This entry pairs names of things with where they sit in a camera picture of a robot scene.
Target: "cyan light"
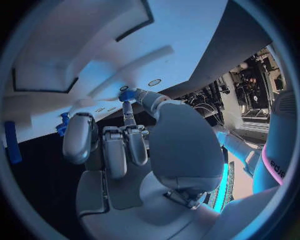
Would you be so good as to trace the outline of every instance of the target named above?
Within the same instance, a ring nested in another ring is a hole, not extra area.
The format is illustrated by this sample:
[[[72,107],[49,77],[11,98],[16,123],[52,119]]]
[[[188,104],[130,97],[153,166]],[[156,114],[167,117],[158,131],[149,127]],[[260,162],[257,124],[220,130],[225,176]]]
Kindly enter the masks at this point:
[[[228,164],[224,164],[224,170],[223,170],[223,176],[222,176],[222,181],[219,187],[219,191],[217,193],[216,201],[214,204],[213,209],[217,211],[218,213],[221,212],[224,198],[226,195],[226,189],[227,189],[227,179],[228,179]]]

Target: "blue part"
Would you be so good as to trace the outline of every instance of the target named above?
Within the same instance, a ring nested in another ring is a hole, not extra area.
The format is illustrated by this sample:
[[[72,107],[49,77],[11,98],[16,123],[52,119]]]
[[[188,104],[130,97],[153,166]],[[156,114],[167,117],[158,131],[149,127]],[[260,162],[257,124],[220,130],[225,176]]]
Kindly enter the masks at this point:
[[[127,101],[130,101],[130,100],[133,100],[135,99],[135,92],[132,91],[132,90],[126,90],[126,91],[123,91],[120,95],[119,95],[119,100],[121,102],[127,102]]]
[[[217,211],[218,213],[221,212],[221,209],[223,207],[224,199],[226,196],[226,189],[227,189],[227,180],[228,180],[228,164],[224,164],[224,170],[223,170],[223,176],[222,181],[219,186],[219,190],[217,193],[216,201],[214,204],[213,209]]]
[[[70,118],[69,118],[68,112],[64,112],[60,116],[62,118],[62,123],[56,126],[56,130],[57,130],[57,133],[59,134],[59,136],[63,137],[67,130],[67,126],[70,121]]]
[[[4,128],[9,160],[11,164],[20,163],[22,162],[22,156],[18,146],[15,122],[6,121],[4,123]]]

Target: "circular hole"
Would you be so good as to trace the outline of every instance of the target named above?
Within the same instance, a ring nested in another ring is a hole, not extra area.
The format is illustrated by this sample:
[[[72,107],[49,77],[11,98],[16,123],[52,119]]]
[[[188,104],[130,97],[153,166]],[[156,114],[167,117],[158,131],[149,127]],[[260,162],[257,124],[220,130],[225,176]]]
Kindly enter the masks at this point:
[[[125,91],[125,90],[127,90],[128,89],[128,86],[122,86],[121,88],[120,88],[120,91]]]
[[[155,80],[149,82],[148,85],[149,85],[150,87],[153,87],[153,86],[159,84],[161,81],[162,81],[161,79],[155,79]]]

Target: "pink band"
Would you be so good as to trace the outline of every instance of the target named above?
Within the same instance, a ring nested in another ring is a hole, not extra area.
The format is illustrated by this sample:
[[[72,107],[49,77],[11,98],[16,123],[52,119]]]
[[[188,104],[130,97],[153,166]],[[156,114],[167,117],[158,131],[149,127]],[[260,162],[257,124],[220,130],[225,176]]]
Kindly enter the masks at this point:
[[[271,161],[267,157],[266,153],[266,145],[263,146],[262,152],[261,152],[261,158],[262,161],[268,170],[268,172],[272,175],[272,177],[280,184],[282,185],[284,183],[283,179],[277,174],[277,172],[274,170],[274,168],[271,166]]]

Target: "black panel edge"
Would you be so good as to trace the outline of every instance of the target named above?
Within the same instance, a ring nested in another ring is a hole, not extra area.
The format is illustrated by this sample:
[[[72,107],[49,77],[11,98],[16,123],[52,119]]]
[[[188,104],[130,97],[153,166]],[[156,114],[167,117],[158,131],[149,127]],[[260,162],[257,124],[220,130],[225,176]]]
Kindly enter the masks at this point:
[[[147,0],[141,0],[141,3],[143,4],[144,8],[145,8],[145,11],[147,13],[147,16],[149,18],[149,20],[147,21],[144,21],[142,22],[141,24],[139,25],[136,25],[135,27],[127,30],[126,32],[122,33],[120,36],[118,36],[115,41],[116,42],[119,42],[121,41],[122,39],[126,38],[128,35],[134,33],[135,31],[147,26],[147,25],[150,25],[154,22],[154,18],[153,18],[153,15],[152,15],[152,12],[151,12],[151,9],[150,9],[150,6],[147,2]]]
[[[35,93],[59,93],[59,94],[68,94],[75,83],[78,81],[78,77],[75,77],[74,80],[71,82],[70,86],[66,91],[58,91],[58,90],[43,90],[43,89],[22,89],[19,88],[17,89],[17,84],[16,84],[16,68],[13,68],[11,70],[11,76],[12,76],[12,86],[13,86],[13,91],[14,92],[35,92]]]

